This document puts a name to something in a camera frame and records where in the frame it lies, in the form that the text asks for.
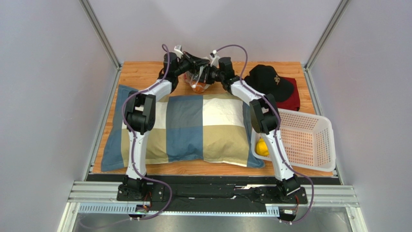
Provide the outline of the clear dotted zip bag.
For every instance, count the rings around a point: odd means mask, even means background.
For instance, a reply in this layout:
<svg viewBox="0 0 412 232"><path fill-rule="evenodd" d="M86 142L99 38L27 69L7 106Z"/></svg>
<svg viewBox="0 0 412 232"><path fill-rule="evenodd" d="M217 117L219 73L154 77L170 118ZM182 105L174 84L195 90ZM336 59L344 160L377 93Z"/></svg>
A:
<svg viewBox="0 0 412 232"><path fill-rule="evenodd" d="M206 65L199 69L189 70L183 74L183 80L195 93L203 93L211 86L207 83L210 68L210 65Z"/></svg>

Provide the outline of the yellow fake lemon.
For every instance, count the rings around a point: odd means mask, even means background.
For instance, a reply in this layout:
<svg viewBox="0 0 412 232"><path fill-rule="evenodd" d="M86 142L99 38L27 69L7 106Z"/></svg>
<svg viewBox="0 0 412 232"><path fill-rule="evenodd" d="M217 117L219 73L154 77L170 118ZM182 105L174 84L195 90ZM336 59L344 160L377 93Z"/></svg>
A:
<svg viewBox="0 0 412 232"><path fill-rule="evenodd" d="M255 152L259 156L268 157L270 155L267 145L263 138L260 138L255 146Z"/></svg>

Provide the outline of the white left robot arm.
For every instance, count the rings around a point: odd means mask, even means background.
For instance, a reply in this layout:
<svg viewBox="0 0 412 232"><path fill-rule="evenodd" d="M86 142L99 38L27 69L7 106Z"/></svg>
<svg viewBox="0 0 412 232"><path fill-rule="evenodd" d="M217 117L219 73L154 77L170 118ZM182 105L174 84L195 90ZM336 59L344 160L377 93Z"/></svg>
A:
<svg viewBox="0 0 412 232"><path fill-rule="evenodd" d="M158 79L149 87L132 92L122 106L123 122L130 138L129 165L121 191L143 197L147 192L146 150L150 131L156 118L156 103L172 93L178 77L186 72L202 73L208 58L198 58L187 52L177 55L167 52Z"/></svg>

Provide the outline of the orange fake orange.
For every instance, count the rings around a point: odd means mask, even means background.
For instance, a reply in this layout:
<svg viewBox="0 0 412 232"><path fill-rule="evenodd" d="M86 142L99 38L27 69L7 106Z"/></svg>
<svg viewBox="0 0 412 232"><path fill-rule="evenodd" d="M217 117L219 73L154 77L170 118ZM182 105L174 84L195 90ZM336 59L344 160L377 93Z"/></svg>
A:
<svg viewBox="0 0 412 232"><path fill-rule="evenodd" d="M205 83L197 83L196 85L192 85L192 89L195 93L203 93L208 89L209 85Z"/></svg>

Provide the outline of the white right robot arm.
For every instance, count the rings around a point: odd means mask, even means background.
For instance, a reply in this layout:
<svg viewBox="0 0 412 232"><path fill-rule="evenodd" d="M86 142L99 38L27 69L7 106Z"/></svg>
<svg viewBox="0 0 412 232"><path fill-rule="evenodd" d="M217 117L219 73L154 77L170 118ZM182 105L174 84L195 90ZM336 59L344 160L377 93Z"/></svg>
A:
<svg viewBox="0 0 412 232"><path fill-rule="evenodd" d="M235 74L229 57L218 59L218 67L208 61L195 65L195 81L206 84L220 82L227 92L249 105L254 131L263 138L273 163L281 195L289 197L301 188L296 171L291 167L282 143L280 115L273 95L265 95L250 87Z"/></svg>

